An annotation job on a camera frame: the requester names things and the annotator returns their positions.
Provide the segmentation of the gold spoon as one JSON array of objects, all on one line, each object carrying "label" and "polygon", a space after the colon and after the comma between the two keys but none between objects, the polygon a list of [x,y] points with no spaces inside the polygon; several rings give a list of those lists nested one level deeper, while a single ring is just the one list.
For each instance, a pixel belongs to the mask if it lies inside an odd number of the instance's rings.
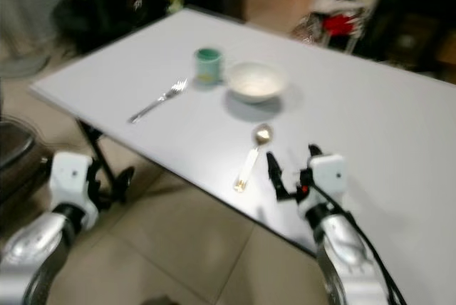
[{"label": "gold spoon", "polygon": [[238,174],[237,181],[235,181],[234,185],[232,185],[232,189],[238,193],[242,193],[245,191],[245,188],[247,188],[250,175],[252,174],[254,166],[260,156],[260,149],[267,145],[267,143],[271,141],[271,137],[273,137],[273,133],[271,133],[271,126],[266,123],[258,125],[255,128],[253,135],[255,146],[248,152],[247,157],[244,159],[244,164],[242,164],[242,168]]}]

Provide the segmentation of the black mesh chair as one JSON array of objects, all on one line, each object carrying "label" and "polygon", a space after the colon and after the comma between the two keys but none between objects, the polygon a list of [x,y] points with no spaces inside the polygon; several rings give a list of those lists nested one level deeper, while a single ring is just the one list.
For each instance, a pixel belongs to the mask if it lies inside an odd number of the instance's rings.
[{"label": "black mesh chair", "polygon": [[0,204],[31,195],[48,180],[51,149],[33,129],[10,117],[0,120]]}]

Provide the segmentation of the white chair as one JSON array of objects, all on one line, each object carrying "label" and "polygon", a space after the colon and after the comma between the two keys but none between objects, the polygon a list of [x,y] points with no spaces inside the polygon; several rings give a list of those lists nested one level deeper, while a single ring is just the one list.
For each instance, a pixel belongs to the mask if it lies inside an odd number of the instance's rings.
[{"label": "white chair", "polygon": [[344,51],[352,54],[364,35],[370,14],[363,0],[316,0],[307,15],[309,40],[328,47],[333,37],[344,37]]}]

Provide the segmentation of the black table leg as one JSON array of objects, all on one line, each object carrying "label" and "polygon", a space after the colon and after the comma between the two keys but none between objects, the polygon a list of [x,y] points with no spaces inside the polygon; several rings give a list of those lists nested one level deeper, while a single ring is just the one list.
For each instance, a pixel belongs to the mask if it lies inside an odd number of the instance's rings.
[{"label": "black table leg", "polygon": [[108,160],[105,159],[104,152],[101,150],[100,139],[103,133],[95,129],[95,127],[88,125],[86,122],[83,122],[81,119],[77,119],[77,124],[79,126],[79,129],[81,129],[82,134],[85,136],[85,139],[87,139],[89,145],[92,147],[92,150],[95,154],[95,157],[98,159],[98,162],[100,162],[105,177],[108,179],[108,181],[110,181],[112,193],[116,191],[123,191],[120,182],[118,182],[118,179],[112,172],[110,164],[108,164]]}]

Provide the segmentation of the silver fork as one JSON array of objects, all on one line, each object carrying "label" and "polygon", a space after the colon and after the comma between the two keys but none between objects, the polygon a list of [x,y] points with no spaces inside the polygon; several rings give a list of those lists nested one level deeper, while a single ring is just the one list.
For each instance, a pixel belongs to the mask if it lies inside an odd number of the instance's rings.
[{"label": "silver fork", "polygon": [[139,110],[139,112],[133,114],[133,116],[128,119],[128,122],[131,123],[131,125],[133,123],[139,122],[139,120],[143,119],[143,117],[146,116],[146,114],[149,113],[152,109],[161,103],[166,102],[166,100],[172,99],[182,93],[182,91],[186,89],[187,83],[187,79],[176,81],[176,83],[174,83],[173,86],[170,87],[168,91],[165,91],[165,93],[163,93],[159,98],[155,99],[152,103],[148,104],[142,110]]}]

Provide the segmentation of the red cloth item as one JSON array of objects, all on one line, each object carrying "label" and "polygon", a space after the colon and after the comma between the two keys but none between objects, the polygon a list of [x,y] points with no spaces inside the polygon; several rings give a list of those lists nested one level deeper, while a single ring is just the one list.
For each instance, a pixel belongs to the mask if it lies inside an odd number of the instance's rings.
[{"label": "red cloth item", "polygon": [[323,33],[333,36],[354,36],[361,32],[363,15],[356,12],[336,12],[323,15]]}]

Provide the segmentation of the white bowl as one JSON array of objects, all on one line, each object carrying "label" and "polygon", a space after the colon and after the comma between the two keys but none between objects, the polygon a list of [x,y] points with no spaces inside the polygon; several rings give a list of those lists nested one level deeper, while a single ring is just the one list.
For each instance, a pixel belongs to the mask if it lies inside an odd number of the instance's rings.
[{"label": "white bowl", "polygon": [[290,77],[274,65],[242,61],[226,68],[224,82],[241,102],[263,103],[280,96],[289,86]]}]

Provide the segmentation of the green ceramic mug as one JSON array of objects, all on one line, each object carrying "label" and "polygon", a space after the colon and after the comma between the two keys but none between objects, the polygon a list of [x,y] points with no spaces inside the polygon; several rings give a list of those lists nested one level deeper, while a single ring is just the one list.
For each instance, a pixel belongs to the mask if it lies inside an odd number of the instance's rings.
[{"label": "green ceramic mug", "polygon": [[199,83],[221,83],[224,54],[214,47],[202,47],[193,53],[196,64],[196,80]]}]

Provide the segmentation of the white round bin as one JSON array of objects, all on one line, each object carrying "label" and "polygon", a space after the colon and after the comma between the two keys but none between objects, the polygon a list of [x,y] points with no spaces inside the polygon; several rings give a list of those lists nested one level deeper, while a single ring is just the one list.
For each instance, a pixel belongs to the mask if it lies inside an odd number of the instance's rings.
[{"label": "white round bin", "polygon": [[33,76],[48,65],[60,34],[52,12],[61,0],[0,0],[0,77]]}]

